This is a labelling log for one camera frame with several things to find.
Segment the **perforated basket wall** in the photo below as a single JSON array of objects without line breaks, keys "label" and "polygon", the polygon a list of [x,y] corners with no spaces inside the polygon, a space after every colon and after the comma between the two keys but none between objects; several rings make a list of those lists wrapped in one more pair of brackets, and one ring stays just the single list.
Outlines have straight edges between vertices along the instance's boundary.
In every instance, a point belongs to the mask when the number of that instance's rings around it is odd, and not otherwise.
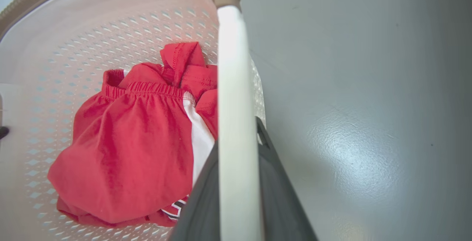
[{"label": "perforated basket wall", "polygon": [[[161,63],[167,43],[199,41],[217,65],[218,21],[211,0],[50,0],[18,22],[0,43],[3,124],[0,230],[8,240],[165,240],[153,224],[107,229],[74,223],[56,210],[46,179],[71,143],[74,114],[100,91],[107,69]],[[253,64],[256,115],[265,120]]]}]

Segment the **white pole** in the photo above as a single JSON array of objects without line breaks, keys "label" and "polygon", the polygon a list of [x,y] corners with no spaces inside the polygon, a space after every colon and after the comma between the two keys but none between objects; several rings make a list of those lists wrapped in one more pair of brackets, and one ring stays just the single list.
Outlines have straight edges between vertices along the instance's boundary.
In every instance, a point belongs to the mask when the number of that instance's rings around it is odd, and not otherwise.
[{"label": "white pole", "polygon": [[218,9],[219,207],[223,241],[260,241],[261,209],[253,81],[239,9]]}]

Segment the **dark object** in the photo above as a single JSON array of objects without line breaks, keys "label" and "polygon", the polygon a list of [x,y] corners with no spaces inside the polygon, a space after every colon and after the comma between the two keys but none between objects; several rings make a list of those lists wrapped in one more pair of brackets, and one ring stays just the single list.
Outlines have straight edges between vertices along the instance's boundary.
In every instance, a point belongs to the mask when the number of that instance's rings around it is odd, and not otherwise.
[{"label": "dark object", "polygon": [[[257,133],[265,240],[317,241],[259,118]],[[218,142],[198,178],[170,241],[219,241]]]},{"label": "dark object", "polygon": [[10,130],[7,127],[0,127],[0,140],[8,135],[9,132]]}]

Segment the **red clothing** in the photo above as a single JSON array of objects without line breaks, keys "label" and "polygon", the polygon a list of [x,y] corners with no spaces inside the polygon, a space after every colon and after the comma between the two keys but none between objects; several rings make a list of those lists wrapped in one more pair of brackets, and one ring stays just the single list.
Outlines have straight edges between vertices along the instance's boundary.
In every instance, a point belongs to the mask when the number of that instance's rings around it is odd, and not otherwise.
[{"label": "red clothing", "polygon": [[76,113],[72,145],[49,169],[59,211],[81,224],[173,226],[208,157],[216,68],[198,43],[167,45],[161,56],[164,66],[104,73],[102,91]]}]

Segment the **floor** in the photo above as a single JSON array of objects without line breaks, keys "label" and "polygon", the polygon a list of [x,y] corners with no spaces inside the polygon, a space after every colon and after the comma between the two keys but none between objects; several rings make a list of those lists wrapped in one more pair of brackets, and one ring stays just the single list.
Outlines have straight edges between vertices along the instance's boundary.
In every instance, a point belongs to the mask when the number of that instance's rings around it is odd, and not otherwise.
[{"label": "floor", "polygon": [[268,131],[321,241],[470,239],[470,2],[242,0]]}]

